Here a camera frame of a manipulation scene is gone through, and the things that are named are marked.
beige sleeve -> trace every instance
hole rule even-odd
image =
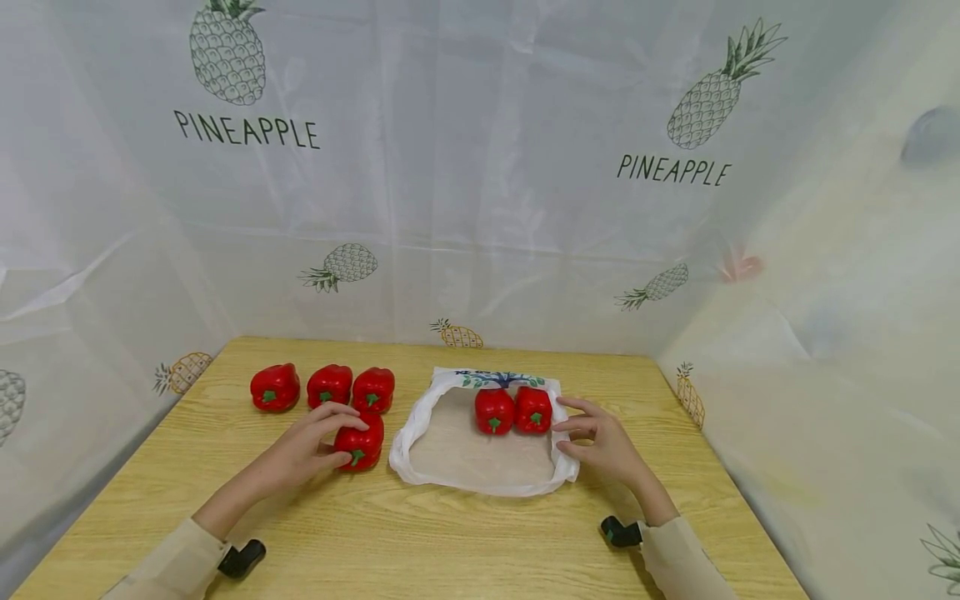
[[[227,549],[188,518],[102,600],[199,600]]]
[[[685,518],[640,530],[643,561],[666,600],[736,600]]]

white plastic bag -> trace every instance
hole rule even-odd
[[[487,436],[477,429],[473,398],[478,390],[502,388],[513,394],[524,385],[547,392],[552,422],[566,420],[565,408],[557,403],[560,382],[556,379],[435,368],[430,388],[394,436],[390,467],[410,484],[432,483],[498,496],[550,493],[564,481],[575,481],[579,461],[557,449],[557,442],[570,439],[566,433],[529,436],[510,431],[505,436]]]

finger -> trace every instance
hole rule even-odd
[[[359,417],[355,417],[353,415],[334,415],[329,419],[324,419],[311,424],[310,431],[312,435],[319,439],[328,433],[340,429],[341,427],[352,427],[353,429],[359,429],[360,431],[367,431],[370,429],[370,426],[361,421]]]
[[[591,440],[593,441],[595,434],[592,431],[584,431],[583,429],[576,429],[570,432],[570,440],[576,442],[577,440]]]
[[[567,442],[566,440],[562,442],[557,442],[557,449],[560,450],[563,454],[566,454],[570,458],[575,458],[578,461],[586,461],[590,455],[590,446],[588,445],[577,445],[573,442]]]
[[[570,408],[575,408],[577,410],[584,411],[585,414],[590,415],[591,417],[603,417],[607,412],[588,400],[583,398],[575,397],[559,397],[557,401],[560,402],[563,406],[569,406]]]
[[[316,475],[317,473],[342,467],[352,460],[353,456],[349,452],[334,452],[333,454],[316,456],[310,459],[310,468],[313,471],[313,474]]]
[[[593,417],[582,417],[580,419],[567,419],[561,421],[552,427],[554,431],[574,431],[580,429],[583,431],[596,432],[597,419]]]
[[[346,404],[341,404],[340,402],[324,402],[317,408],[307,413],[309,422],[324,420],[333,415],[354,415],[355,417],[359,417],[360,413],[357,412],[357,409],[353,408],[352,406],[347,406]]]

fabric backdrop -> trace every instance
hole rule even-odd
[[[247,4],[5,6],[0,595],[255,334],[655,356],[812,596],[946,596],[960,9]]]

wooden table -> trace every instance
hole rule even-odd
[[[716,566],[743,600],[806,596],[707,442],[647,358],[239,338],[133,455],[36,569],[19,600],[97,598],[217,487],[302,414],[256,412],[251,376],[293,362],[305,379],[330,363],[396,373],[390,439],[434,366],[529,372],[561,381],[623,419]],[[618,485],[581,470],[546,496],[511,499],[408,486],[381,459],[261,503],[231,537],[268,556],[210,598],[661,598],[636,552],[611,551],[599,522],[636,519]]]

